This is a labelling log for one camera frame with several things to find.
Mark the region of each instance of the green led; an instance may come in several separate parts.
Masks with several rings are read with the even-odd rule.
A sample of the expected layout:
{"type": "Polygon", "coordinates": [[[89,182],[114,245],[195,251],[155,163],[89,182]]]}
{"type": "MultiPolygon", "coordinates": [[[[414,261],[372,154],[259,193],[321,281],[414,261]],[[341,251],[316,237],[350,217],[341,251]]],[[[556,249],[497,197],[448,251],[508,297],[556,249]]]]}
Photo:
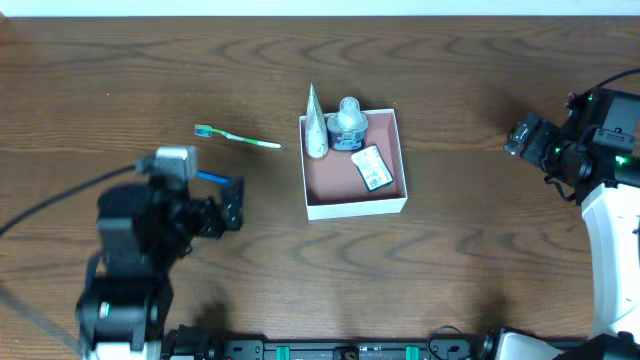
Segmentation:
{"type": "Polygon", "coordinates": [[[624,158],[622,156],[616,156],[616,162],[620,166],[624,165],[624,163],[626,163],[627,161],[629,161],[629,160],[627,160],[627,158],[624,158]]]}

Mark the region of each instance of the toothbrush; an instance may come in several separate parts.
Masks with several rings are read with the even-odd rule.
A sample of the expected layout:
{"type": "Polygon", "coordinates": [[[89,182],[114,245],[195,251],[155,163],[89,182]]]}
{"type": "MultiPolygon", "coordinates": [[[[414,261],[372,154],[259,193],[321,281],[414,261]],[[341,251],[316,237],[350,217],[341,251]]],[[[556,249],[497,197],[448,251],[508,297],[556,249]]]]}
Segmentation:
{"type": "Polygon", "coordinates": [[[280,149],[282,147],[282,145],[280,145],[278,143],[272,143],[272,142],[268,142],[268,141],[249,139],[249,138],[245,138],[245,137],[242,137],[242,136],[230,134],[230,133],[228,133],[228,132],[226,132],[224,130],[216,129],[213,126],[196,124],[195,131],[194,131],[194,134],[196,136],[212,137],[213,133],[220,134],[220,135],[226,137],[229,140],[242,141],[242,142],[246,142],[246,143],[249,143],[249,144],[258,145],[258,146],[262,146],[262,147],[267,147],[267,148],[271,148],[271,149],[280,149]]]}

